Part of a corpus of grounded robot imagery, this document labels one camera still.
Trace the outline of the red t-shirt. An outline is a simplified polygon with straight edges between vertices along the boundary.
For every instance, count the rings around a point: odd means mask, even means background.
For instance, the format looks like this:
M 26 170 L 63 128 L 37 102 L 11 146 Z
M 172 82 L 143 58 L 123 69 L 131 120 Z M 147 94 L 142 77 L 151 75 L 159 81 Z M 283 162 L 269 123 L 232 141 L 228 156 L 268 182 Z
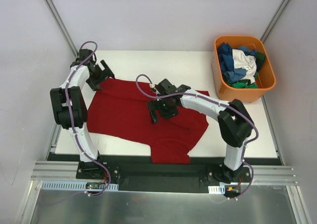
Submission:
M 209 124 L 204 114 L 178 108 L 171 119 L 153 124 L 147 107 L 148 83 L 108 79 L 101 83 L 88 109 L 87 127 L 92 133 L 116 136 L 150 146 L 155 164 L 188 164 L 188 153 Z

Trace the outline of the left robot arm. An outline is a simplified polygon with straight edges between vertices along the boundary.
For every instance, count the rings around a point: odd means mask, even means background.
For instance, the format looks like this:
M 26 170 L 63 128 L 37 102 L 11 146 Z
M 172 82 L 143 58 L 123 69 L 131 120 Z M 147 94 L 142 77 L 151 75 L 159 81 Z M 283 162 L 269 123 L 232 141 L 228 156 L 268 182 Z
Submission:
M 65 82 L 60 87 L 50 90 L 55 122 L 67 130 L 79 152 L 77 178 L 110 178 L 110 173 L 88 132 L 88 110 L 82 88 L 86 83 L 92 91 L 100 90 L 102 82 L 114 77 L 114 73 L 104 60 L 101 60 L 101 64 L 74 64 Z

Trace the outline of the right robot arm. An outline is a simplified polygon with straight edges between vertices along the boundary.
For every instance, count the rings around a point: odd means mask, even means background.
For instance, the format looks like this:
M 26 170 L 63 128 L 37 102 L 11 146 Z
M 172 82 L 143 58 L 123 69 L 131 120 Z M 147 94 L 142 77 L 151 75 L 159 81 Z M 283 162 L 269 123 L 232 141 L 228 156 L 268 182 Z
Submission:
M 165 119 L 171 119 L 179 114 L 178 108 L 193 110 L 217 121 L 226 143 L 226 153 L 222 166 L 213 171 L 212 176 L 227 184 L 240 177 L 245 165 L 246 146 L 259 137 L 258 129 L 240 100 L 218 100 L 187 87 L 170 94 L 158 92 L 149 98 L 153 99 L 147 102 L 152 123 L 159 120 L 156 112 Z

